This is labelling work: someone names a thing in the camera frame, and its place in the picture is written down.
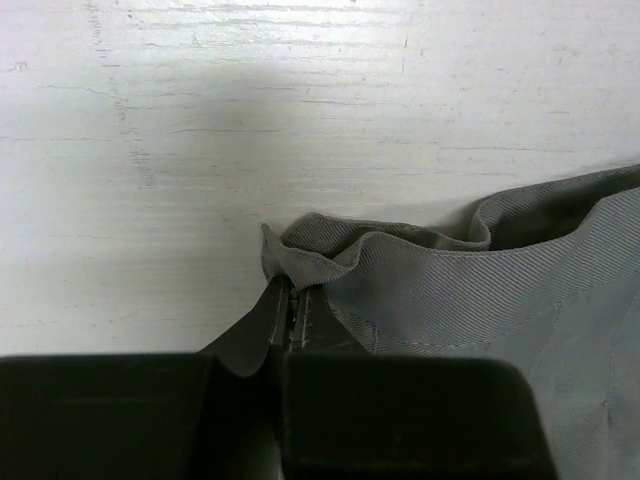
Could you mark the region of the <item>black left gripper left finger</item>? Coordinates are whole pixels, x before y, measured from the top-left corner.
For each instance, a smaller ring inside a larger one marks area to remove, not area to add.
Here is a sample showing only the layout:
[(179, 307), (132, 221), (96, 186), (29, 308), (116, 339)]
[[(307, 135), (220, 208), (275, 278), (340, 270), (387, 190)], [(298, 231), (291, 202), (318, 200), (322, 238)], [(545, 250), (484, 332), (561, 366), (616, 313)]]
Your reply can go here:
[(196, 352), (5, 356), (5, 479), (276, 479), (271, 347), (289, 284)]

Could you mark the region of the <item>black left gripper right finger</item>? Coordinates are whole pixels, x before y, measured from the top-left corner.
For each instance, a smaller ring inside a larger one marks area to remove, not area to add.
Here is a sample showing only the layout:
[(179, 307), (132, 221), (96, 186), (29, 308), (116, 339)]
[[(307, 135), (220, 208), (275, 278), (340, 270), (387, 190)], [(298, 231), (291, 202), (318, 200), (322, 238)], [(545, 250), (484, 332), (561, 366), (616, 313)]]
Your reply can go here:
[(282, 367), (288, 479), (554, 479), (533, 393), (512, 365), (367, 352), (315, 287)]

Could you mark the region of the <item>grey pleated skirt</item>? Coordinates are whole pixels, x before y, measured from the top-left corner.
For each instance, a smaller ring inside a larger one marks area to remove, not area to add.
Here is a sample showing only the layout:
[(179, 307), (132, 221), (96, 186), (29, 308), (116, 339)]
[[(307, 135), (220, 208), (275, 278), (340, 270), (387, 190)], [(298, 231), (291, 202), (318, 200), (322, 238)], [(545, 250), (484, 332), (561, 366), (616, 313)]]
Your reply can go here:
[(483, 357), (529, 380), (564, 479), (639, 475), (639, 169), (497, 193), (461, 238), (309, 214), (264, 275), (321, 286), (374, 354)]

